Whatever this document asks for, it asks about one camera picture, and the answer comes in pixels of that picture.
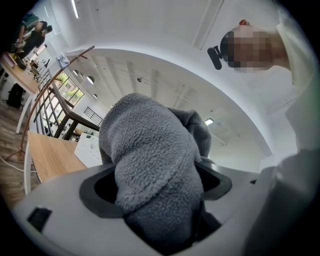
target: wooden floor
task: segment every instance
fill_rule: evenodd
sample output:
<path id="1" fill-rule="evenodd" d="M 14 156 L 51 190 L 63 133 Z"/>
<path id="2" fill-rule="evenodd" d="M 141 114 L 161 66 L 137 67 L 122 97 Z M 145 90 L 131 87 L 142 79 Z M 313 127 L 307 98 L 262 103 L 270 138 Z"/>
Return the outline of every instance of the wooden floor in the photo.
<path id="1" fill-rule="evenodd" d="M 17 124 L 20 118 L 21 109 L 8 106 L 5 101 L 0 99 L 0 156 L 4 159 L 6 156 L 15 152 L 20 145 L 22 135 L 16 134 Z M 25 127 L 24 119 L 21 130 Z M 27 145 L 27 136 L 24 140 L 25 149 Z M 15 155 L 7 161 L 11 165 L 23 170 L 25 155 Z M 34 189 L 40 184 L 36 172 L 31 173 L 31 188 Z M 0 193 L 6 201 L 9 208 L 12 208 L 18 201 L 25 197 L 24 173 L 13 167 L 6 165 L 0 159 Z"/>

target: black hair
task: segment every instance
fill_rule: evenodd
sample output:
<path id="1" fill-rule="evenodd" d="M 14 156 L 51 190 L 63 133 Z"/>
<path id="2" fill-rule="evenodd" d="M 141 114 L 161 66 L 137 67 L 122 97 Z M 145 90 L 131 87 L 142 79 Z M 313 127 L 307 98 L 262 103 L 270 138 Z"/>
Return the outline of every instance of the black hair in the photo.
<path id="1" fill-rule="evenodd" d="M 50 33 L 50 32 L 52 31 L 52 26 L 49 25 L 49 26 L 46 28 L 46 31 L 47 31 L 48 33 Z"/>
<path id="2" fill-rule="evenodd" d="M 48 23 L 46 21 L 40 21 L 42 23 L 42 30 L 45 30 L 48 26 Z"/>
<path id="3" fill-rule="evenodd" d="M 236 29 L 237 27 L 224 35 L 220 43 L 220 52 L 222 58 L 229 65 L 229 67 L 238 70 L 241 68 L 241 62 L 235 61 L 234 44 L 230 42 L 230 39 L 233 39 L 235 36 Z"/>

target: white perforated box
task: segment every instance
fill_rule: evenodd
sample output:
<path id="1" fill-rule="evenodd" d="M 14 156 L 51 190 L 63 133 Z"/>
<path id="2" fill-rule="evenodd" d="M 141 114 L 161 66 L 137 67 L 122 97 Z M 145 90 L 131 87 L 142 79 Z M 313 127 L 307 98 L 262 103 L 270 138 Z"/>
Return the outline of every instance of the white perforated box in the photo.
<path id="1" fill-rule="evenodd" d="M 102 165 L 97 136 L 82 133 L 74 154 L 88 168 Z"/>

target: neck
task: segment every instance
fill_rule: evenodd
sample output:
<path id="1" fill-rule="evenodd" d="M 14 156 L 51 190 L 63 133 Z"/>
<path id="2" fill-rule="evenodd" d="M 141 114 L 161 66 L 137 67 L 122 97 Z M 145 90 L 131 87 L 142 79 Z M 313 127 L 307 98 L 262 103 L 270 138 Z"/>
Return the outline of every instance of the neck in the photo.
<path id="1" fill-rule="evenodd" d="M 275 66 L 280 66 L 290 70 L 288 54 L 278 31 L 270 32 L 272 62 Z"/>

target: wooden table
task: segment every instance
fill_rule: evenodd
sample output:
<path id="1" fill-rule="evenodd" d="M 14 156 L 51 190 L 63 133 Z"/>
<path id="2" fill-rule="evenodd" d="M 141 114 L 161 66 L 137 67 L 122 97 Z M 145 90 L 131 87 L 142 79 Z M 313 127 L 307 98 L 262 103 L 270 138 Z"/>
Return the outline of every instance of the wooden table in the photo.
<path id="1" fill-rule="evenodd" d="M 14 67 L 10 67 L 8 63 L 3 59 L 1 56 L 0 58 L 0 65 L 3 67 L 4 72 L 0 78 L 0 83 L 2 79 L 4 78 L 5 74 L 8 73 L 9 76 L 13 78 L 13 80 L 20 85 L 26 92 L 29 94 L 29 97 L 23 107 L 22 113 L 20 115 L 20 119 L 18 122 L 18 125 L 16 127 L 16 133 L 19 134 L 22 121 L 24 119 L 24 116 L 26 114 L 27 108 L 31 103 L 32 98 L 38 91 L 38 86 L 40 85 L 39 82 L 34 80 L 34 76 L 32 74 L 29 74 L 27 71 L 22 70 L 17 65 Z"/>
<path id="2" fill-rule="evenodd" d="M 28 142 L 24 158 L 24 190 L 27 195 L 31 191 L 31 160 L 41 182 L 55 176 L 79 171 L 86 166 L 76 157 L 74 151 L 77 142 L 53 138 L 28 132 Z"/>

